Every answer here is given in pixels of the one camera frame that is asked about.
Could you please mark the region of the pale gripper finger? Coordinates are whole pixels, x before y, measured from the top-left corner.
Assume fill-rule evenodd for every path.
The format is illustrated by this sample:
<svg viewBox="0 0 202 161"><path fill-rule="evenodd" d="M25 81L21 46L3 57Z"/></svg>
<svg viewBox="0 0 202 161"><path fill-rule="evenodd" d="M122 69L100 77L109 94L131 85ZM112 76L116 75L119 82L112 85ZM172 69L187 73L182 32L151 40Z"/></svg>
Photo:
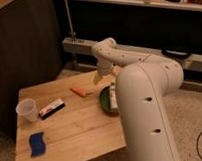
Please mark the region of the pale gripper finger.
<svg viewBox="0 0 202 161"><path fill-rule="evenodd" d="M94 84L98 84L102 79L102 76L100 76L99 74L94 74L94 78L93 78L93 81L94 81Z"/></svg>

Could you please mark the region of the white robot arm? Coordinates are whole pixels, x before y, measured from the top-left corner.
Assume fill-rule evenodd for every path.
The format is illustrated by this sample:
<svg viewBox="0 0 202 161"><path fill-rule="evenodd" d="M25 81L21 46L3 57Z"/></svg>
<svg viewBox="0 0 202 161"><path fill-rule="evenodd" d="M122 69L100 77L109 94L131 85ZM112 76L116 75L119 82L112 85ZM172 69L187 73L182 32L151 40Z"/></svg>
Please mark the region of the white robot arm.
<svg viewBox="0 0 202 161"><path fill-rule="evenodd" d="M179 62L156 55L151 48L118 48L107 38L91 47L97 73L105 76L115 64L116 101L130 161L181 161L163 97L182 85Z"/></svg>

